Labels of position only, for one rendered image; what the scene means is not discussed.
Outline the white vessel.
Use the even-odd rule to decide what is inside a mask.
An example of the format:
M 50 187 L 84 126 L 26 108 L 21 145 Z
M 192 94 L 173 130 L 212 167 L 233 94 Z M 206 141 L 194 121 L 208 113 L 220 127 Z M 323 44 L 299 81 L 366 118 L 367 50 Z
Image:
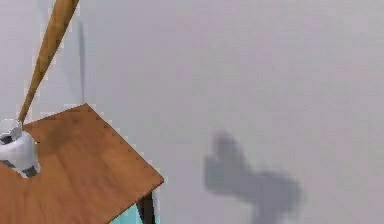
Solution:
M 35 140 L 17 119 L 0 121 L 0 162 L 23 178 L 40 173 Z

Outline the wooden baseball bat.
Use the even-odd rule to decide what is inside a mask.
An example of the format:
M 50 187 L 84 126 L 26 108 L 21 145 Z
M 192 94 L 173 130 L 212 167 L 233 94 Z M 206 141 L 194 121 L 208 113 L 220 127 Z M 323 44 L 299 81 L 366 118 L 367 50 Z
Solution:
M 24 123 L 29 108 L 68 29 L 80 0 L 56 0 L 41 42 L 31 82 L 18 115 Z

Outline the brown wooden table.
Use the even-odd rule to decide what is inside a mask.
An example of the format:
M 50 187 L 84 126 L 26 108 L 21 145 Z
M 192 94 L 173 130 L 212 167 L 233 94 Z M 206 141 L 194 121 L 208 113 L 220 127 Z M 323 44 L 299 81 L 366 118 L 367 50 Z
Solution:
M 41 172 L 0 166 L 0 224 L 108 224 L 133 205 L 156 224 L 152 192 L 164 178 L 89 105 L 25 126 Z

